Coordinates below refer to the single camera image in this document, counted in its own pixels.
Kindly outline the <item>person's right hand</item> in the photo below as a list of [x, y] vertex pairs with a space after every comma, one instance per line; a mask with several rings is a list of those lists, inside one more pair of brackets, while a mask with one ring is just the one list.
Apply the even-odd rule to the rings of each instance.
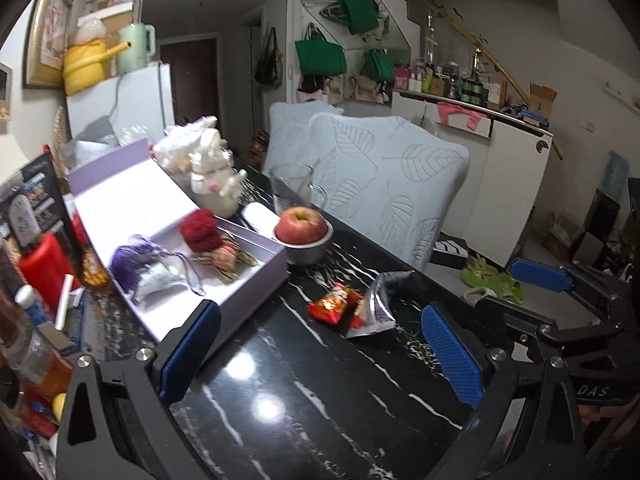
[[624, 406], [579, 405], [578, 410], [582, 421], [588, 424], [588, 422], [598, 422], [602, 418], [614, 418], [625, 415], [633, 407], [634, 402], [630, 402]]

